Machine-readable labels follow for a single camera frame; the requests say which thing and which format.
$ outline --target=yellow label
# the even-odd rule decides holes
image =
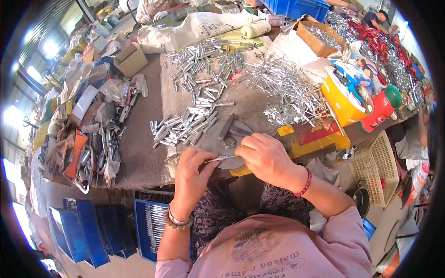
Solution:
[[[66,108],[66,114],[71,115],[71,112],[73,111],[73,105],[71,104],[71,102],[67,101],[65,104],[65,108]]]
[[[292,128],[291,125],[282,126],[279,129],[277,129],[277,131],[278,131],[278,134],[280,135],[280,137],[294,133],[294,129]]]

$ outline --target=woman's left hand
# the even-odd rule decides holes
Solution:
[[[188,147],[182,153],[175,173],[174,199],[170,203],[170,211],[178,221],[189,218],[206,191],[207,182],[219,161],[206,164],[201,172],[198,168],[205,160],[216,157],[215,153],[204,152],[195,147]]]

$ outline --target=blue plastic crate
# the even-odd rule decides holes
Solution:
[[[156,224],[155,220],[150,218],[150,207],[167,208],[168,204],[157,203],[153,201],[134,200],[134,216],[136,218],[136,235],[138,237],[138,247],[141,257],[156,263],[157,252],[153,252],[152,244],[154,238],[150,236],[150,228]],[[194,252],[190,232],[190,259],[194,262]]]
[[[90,254],[85,260],[89,260],[88,263],[94,268],[110,262],[97,224],[94,204],[87,200],[63,198],[63,205],[65,209],[75,211],[79,217],[78,226],[82,228]]]
[[[261,0],[264,5],[277,16],[287,16],[290,18],[301,18],[302,15],[310,15],[323,23],[326,13],[329,10],[328,3],[322,0]]]
[[[96,213],[108,254],[117,254],[121,258],[127,258],[136,253],[136,246],[126,224],[123,206],[99,206],[96,208]]]
[[[364,233],[366,234],[366,237],[368,238],[368,241],[371,240],[372,235],[374,234],[374,232],[376,231],[376,227],[368,221],[368,219],[363,218],[363,229],[364,229]]]
[[[50,222],[60,249],[73,262],[90,259],[85,234],[78,215],[65,209],[51,207],[49,210]]]

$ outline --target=yellow container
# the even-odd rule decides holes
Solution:
[[[329,74],[321,86],[321,92],[337,115],[340,125],[347,126],[369,116],[370,114],[360,111],[345,97],[341,87],[348,90],[334,74]]]

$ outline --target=tool handle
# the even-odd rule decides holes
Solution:
[[[286,150],[286,153],[290,153],[290,151],[292,150],[292,148],[290,147],[290,146],[288,146],[288,145],[285,145],[285,144],[283,144],[283,147],[284,147],[284,149]],[[238,154],[238,149],[236,149],[235,150],[235,153],[233,154],[234,156],[236,156],[236,157],[239,157],[239,154]]]

